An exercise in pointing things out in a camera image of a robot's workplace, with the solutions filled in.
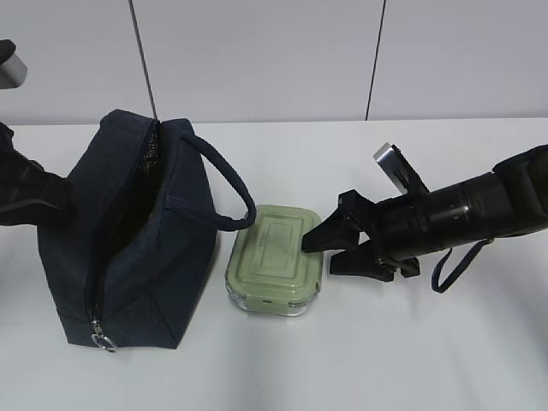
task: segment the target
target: metal zipper ring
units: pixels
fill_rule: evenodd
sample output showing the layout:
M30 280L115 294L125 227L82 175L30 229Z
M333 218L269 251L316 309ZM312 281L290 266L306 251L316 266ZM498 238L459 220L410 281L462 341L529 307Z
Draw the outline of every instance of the metal zipper ring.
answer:
M92 334L92 340L99 348L103 349L104 351L108 351L109 353L115 353L118 347L116 344L114 344L114 341L112 341L110 338L108 338L106 335L98 335L98 334Z

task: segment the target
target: table surface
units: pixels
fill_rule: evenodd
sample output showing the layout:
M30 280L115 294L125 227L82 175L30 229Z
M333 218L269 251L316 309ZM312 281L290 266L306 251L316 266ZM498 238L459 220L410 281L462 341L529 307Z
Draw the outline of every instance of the table surface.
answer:
M68 174L98 126L14 127L18 150ZM545 144L548 119L196 125L237 168L257 204L327 217L356 188L398 192L372 155L397 144L430 189ZM208 167L217 209L243 204ZM117 354L68 345L34 227L0 229L0 409L548 409L548 232L495 241L444 295L423 274L393 283L332 277L297 318L248 314L229 299L220 253L177 350ZM454 264L467 247L459 247Z

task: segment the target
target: fabric bag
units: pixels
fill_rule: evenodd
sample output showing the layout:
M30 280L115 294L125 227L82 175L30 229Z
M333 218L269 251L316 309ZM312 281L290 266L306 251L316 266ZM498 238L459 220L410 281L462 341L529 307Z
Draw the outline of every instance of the fabric bag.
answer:
M205 156L247 206L215 212ZM254 222L238 174L188 120L115 110L70 172L78 211L66 229L39 226L39 253L69 343L176 348L205 285L217 230Z

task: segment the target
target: glass food container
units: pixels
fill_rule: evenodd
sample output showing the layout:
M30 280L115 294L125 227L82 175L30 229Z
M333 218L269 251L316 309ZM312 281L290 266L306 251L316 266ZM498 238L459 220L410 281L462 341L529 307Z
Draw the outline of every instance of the glass food container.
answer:
M259 205L255 225L238 233L226 288L247 311L296 316L319 292L323 254L303 253L301 239L321 222L314 211Z

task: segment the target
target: bag handle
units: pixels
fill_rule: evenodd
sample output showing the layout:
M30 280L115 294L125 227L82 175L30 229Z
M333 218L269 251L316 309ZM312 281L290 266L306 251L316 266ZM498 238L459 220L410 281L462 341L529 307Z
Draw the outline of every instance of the bag handle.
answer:
M436 291L437 293L444 293L447 291L447 289L453 285L453 283L456 281L458 277L461 276L461 274L468 268L468 266L472 263L472 261L476 258L476 256L480 253L481 248L484 246L491 244L493 242L492 238L488 238L486 240L482 240L480 242L477 242L474 244L472 248L467 252L467 254L464 256L464 258L461 260L461 262L455 267L455 269L445 278L445 281L443 283L439 283L439 275L442 272L442 269L444 268L444 264L447 262L447 259L453 252L453 248L451 248L443 257L441 260L438 261L436 264L436 267L434 268L434 272L432 273L432 289Z
M232 188L240 195L241 199L246 204L247 215L240 220L234 220L231 217L222 216L212 210L197 206L190 201L176 196L168 197L166 200L167 206L171 210L177 211L183 216L187 216L207 225L211 225L221 231L237 231L238 229L247 229L251 227L257 217L257 209L255 208L255 203L253 202L251 195L247 191L246 184L240 176L238 176L238 173L215 149L215 147L204 139L186 131L181 133L181 139L185 140L188 144L198 150L200 154L207 158L207 161L209 161L221 173L226 181L229 182L230 186L232 186Z

